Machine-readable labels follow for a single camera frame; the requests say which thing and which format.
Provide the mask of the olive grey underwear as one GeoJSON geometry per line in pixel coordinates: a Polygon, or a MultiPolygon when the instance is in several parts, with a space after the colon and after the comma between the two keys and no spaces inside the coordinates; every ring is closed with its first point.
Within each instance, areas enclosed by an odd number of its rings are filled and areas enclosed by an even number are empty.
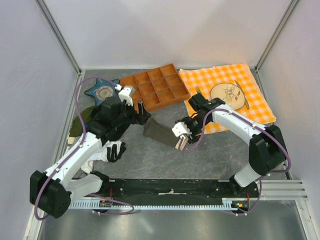
{"type": "Polygon", "coordinates": [[[178,149],[179,137],[175,136],[170,127],[158,123],[152,117],[144,124],[143,135],[166,146],[178,149]]]}

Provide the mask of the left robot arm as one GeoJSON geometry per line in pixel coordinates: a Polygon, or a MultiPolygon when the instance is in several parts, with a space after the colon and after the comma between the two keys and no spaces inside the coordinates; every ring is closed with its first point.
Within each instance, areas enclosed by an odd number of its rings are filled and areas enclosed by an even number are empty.
{"type": "Polygon", "coordinates": [[[130,125],[143,126],[151,117],[142,101],[137,105],[135,108],[125,100],[110,97],[100,106],[88,108],[88,121],[79,119],[82,125],[79,142],[47,170],[36,170],[30,176],[29,201],[34,205],[37,220],[42,220],[38,210],[57,219],[73,201],[90,194],[104,197],[109,193],[109,177],[102,173],[92,171],[81,179],[73,181],[72,178],[97,152],[101,152],[99,161],[114,163],[121,158],[126,151],[121,136],[130,125]]]}

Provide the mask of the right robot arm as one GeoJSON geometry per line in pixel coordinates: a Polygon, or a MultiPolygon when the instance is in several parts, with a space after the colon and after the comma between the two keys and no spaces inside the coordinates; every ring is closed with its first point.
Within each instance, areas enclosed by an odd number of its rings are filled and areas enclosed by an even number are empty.
{"type": "Polygon", "coordinates": [[[290,170],[291,159],[282,132],[275,124],[266,126],[254,122],[218,97],[207,100],[197,93],[188,102],[195,115],[175,122],[172,132],[176,137],[196,148],[204,137],[206,125],[216,123],[237,135],[249,147],[248,163],[230,178],[229,191],[233,196],[242,196],[248,185],[277,172],[277,167],[284,162],[287,162],[286,170],[290,170]]]}

